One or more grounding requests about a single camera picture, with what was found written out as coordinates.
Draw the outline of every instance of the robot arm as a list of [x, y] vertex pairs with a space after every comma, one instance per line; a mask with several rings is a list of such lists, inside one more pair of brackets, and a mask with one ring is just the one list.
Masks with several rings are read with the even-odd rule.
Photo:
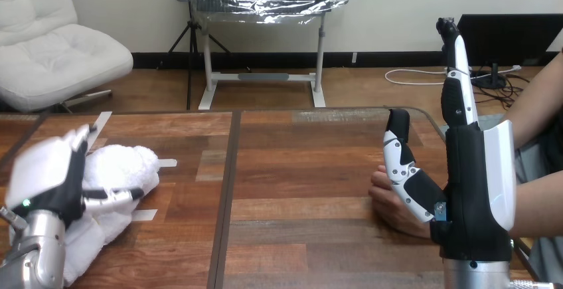
[[448, 183], [442, 192], [415, 167], [403, 110], [391, 111], [384, 136], [387, 174], [401, 198], [410, 199], [409, 210], [430, 221], [446, 288], [508, 288], [516, 189], [512, 125], [480, 130], [463, 38], [451, 19], [440, 19], [436, 27], [448, 63], [442, 90]]
[[83, 191], [82, 179], [92, 129], [88, 125], [50, 138], [14, 162], [6, 206], [0, 209], [15, 231], [12, 249], [0, 266], [8, 289], [60, 289], [64, 234], [84, 212], [105, 213], [143, 196], [142, 189]]

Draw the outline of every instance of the human arm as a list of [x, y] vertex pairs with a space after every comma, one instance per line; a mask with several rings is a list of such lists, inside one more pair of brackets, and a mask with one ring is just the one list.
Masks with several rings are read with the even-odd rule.
[[[513, 238], [553, 237], [563, 235], [563, 171], [517, 187]], [[430, 238], [430, 226], [421, 223], [392, 190], [385, 166], [372, 174], [374, 211], [394, 229], [415, 237]]]
[[563, 106], [563, 54], [559, 53], [526, 87], [506, 113], [515, 148], [536, 137]]

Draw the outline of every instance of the white cloth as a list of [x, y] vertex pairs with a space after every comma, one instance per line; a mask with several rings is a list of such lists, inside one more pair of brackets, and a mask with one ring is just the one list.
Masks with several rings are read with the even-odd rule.
[[[150, 149], [110, 145], [86, 158], [84, 189], [140, 187], [148, 194], [159, 183], [158, 157]], [[114, 213], [85, 215], [68, 228], [65, 236], [64, 285], [83, 275], [105, 244], [112, 242], [131, 223], [139, 202]]]

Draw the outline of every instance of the white tape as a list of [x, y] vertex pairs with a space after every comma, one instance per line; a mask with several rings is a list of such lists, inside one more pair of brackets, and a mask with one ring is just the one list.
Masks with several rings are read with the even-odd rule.
[[176, 159], [159, 159], [160, 167], [176, 167], [178, 161]]
[[157, 214], [158, 209], [144, 209], [134, 211], [131, 215], [133, 219], [131, 221], [152, 221]]
[[94, 142], [98, 139], [98, 135], [100, 135], [102, 128], [106, 126], [106, 123], [110, 119], [111, 115], [111, 112], [102, 112], [100, 113], [100, 116], [98, 116], [98, 119], [94, 122], [96, 131], [88, 136], [88, 151], [90, 151], [90, 148], [92, 148], [92, 145], [94, 145]]

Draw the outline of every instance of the white cable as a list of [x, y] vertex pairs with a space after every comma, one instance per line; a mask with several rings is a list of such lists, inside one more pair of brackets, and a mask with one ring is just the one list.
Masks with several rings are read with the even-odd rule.
[[[521, 66], [519, 66], [519, 65], [512, 65], [512, 69], [506, 70], [506, 71], [499, 71], [499, 74], [502, 74], [502, 73], [510, 73], [510, 72], [520, 71], [520, 70], [522, 70], [522, 67], [521, 67]], [[477, 76], [477, 77], [475, 77], [475, 78], [471, 78], [471, 79], [472, 79], [472, 80], [477, 80], [478, 78], [486, 78], [487, 76], [490, 76], [490, 75], [491, 75], [491, 73], [485, 74], [485, 75], [479, 75], [479, 76]]]
[[[519, 66], [519, 65], [514, 65], [514, 66], [512, 67], [512, 69], [510, 69], [510, 70], [499, 71], [499, 74], [502, 74], [502, 73], [510, 73], [510, 72], [519, 71], [519, 70], [522, 70], [522, 67]], [[395, 72], [416, 72], [416, 73], [424, 73], [424, 74], [443, 74], [443, 75], [447, 75], [446, 72], [428, 72], [428, 71], [421, 71], [421, 70], [408, 70], [408, 69], [403, 69], [403, 68], [400, 68], [400, 69], [398, 69], [398, 70], [391, 70], [391, 71], [385, 73], [385, 79], [386, 79], [387, 81], [389, 81], [389, 82], [391, 82], [391, 83], [394, 83], [394, 84], [399, 84], [399, 85], [442, 85], [443, 82], [436, 82], [436, 83], [411, 83], [411, 82], [393, 81], [393, 80], [391, 80], [391, 79], [389, 78], [389, 74], [395, 73]], [[478, 76], [478, 77], [476, 77], [476, 78], [471, 78], [471, 79], [472, 79], [472, 80], [476, 80], [476, 79], [478, 79], [478, 78], [485, 78], [485, 77], [490, 76], [490, 75], [491, 75], [491, 74], [489, 73], [489, 74], [481, 75], [481, 76]]]
[[399, 84], [399, 85], [442, 85], [443, 82], [440, 82], [440, 83], [409, 83], [409, 82], [393, 81], [389, 78], [389, 74], [395, 73], [395, 72], [416, 72], [416, 73], [424, 73], [424, 74], [443, 74], [443, 75], [446, 75], [445, 72], [428, 72], [428, 71], [421, 71], [421, 70], [408, 70], [408, 69], [403, 69], [403, 68], [400, 68], [398, 70], [392, 70], [392, 71], [385, 73], [385, 79], [387, 81], [389, 81], [391, 83]]

